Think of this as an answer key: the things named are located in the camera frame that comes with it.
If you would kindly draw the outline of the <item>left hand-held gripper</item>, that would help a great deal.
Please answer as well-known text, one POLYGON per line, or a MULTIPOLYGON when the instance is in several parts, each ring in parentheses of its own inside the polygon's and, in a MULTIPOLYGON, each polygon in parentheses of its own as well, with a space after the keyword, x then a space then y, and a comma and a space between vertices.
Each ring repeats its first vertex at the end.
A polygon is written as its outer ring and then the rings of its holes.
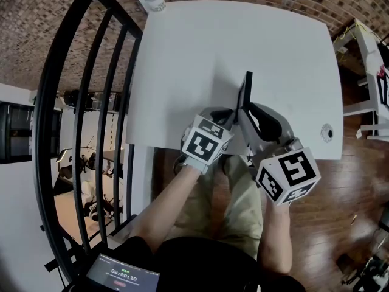
POLYGON ((232 141, 234 110, 225 107, 208 107, 195 115, 181 138, 180 156, 175 167, 190 165, 202 175, 227 150, 232 141))

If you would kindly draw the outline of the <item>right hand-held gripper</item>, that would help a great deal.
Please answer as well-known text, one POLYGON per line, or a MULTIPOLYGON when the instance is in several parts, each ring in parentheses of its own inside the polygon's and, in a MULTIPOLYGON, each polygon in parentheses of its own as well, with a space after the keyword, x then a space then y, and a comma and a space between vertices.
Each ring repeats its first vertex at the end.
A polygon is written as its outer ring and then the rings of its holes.
POLYGON ((302 198, 320 181, 311 149, 302 145, 281 114, 264 105, 243 103, 239 126, 250 149, 250 172, 274 205, 302 198))

